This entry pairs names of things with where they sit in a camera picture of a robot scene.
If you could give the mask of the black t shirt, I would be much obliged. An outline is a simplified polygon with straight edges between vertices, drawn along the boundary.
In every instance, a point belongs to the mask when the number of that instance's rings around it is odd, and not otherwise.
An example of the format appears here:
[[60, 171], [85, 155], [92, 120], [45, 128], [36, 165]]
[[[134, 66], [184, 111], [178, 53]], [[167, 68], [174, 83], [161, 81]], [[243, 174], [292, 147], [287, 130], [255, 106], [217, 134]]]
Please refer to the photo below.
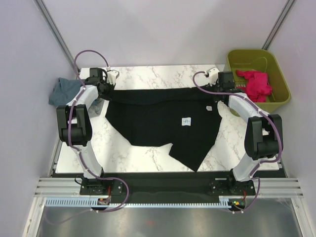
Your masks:
[[171, 144], [169, 155], [194, 172], [214, 146], [222, 120], [217, 101], [196, 87], [115, 90], [105, 117], [133, 146]]

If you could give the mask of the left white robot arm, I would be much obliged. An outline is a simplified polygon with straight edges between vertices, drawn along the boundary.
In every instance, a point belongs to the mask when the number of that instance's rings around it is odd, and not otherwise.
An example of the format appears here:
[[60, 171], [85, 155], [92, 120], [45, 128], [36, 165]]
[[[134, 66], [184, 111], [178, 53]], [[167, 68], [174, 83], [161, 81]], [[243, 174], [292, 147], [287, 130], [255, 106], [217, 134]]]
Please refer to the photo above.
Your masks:
[[91, 188], [97, 194], [108, 190], [108, 181], [101, 178], [103, 168], [92, 148], [93, 130], [88, 109], [98, 98], [111, 100], [118, 77], [119, 71], [110, 68], [90, 68], [89, 77], [81, 82], [74, 98], [56, 109], [59, 138], [76, 154], [84, 178], [94, 179]]

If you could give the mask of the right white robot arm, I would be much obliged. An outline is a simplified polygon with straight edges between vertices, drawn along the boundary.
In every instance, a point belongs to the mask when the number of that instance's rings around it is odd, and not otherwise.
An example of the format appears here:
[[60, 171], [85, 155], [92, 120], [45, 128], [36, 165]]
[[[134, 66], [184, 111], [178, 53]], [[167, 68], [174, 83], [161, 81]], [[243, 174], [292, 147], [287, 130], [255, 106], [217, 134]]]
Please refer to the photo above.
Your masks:
[[234, 177], [226, 182], [227, 191], [235, 195], [243, 190], [243, 182], [252, 179], [262, 164], [280, 159], [283, 150], [282, 119], [261, 110], [241, 89], [236, 88], [232, 72], [211, 70], [209, 80], [215, 85], [216, 96], [247, 123], [245, 154], [232, 170]]

